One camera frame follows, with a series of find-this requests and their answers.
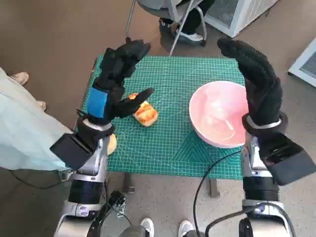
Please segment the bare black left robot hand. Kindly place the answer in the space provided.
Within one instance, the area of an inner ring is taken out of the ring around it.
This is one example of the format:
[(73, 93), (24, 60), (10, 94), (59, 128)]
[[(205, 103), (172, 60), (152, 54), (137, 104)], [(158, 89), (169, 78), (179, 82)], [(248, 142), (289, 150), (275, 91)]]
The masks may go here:
[(117, 49), (107, 48), (100, 65), (101, 74), (94, 80), (87, 100), (87, 114), (92, 123), (106, 125), (114, 118), (134, 114), (154, 92), (147, 88), (134, 99), (124, 98), (124, 82), (135, 71), (135, 66), (150, 51), (151, 44), (142, 39), (126, 39)]

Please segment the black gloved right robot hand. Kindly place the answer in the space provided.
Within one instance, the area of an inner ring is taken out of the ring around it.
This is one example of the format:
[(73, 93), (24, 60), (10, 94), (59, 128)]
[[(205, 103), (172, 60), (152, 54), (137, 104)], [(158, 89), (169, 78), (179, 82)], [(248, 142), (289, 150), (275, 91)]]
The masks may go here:
[(228, 38), (217, 41), (223, 56), (237, 61), (245, 80), (249, 116), (257, 126), (276, 123), (280, 118), (280, 79), (265, 54), (251, 45)]

